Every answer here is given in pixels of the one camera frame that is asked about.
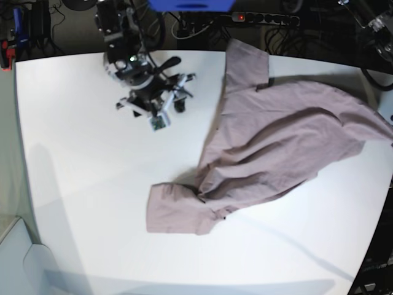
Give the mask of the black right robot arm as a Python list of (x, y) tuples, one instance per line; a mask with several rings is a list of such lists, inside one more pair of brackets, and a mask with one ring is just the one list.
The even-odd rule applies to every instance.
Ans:
[(128, 108), (134, 116), (146, 117), (154, 131), (169, 127), (169, 108), (185, 111), (185, 100), (191, 96), (185, 84), (194, 80), (195, 74), (167, 76), (165, 70), (181, 63), (177, 56), (156, 64), (150, 53), (157, 47), (148, 45), (132, 1), (97, 1), (96, 8), (95, 22), (106, 46), (104, 68), (130, 89), (116, 109)]

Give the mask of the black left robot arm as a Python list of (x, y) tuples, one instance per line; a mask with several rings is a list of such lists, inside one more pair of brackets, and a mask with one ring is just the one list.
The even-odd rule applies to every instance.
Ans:
[(379, 92), (379, 106), (392, 121), (392, 1), (338, 1), (360, 27), (365, 55), (359, 66), (370, 87)]

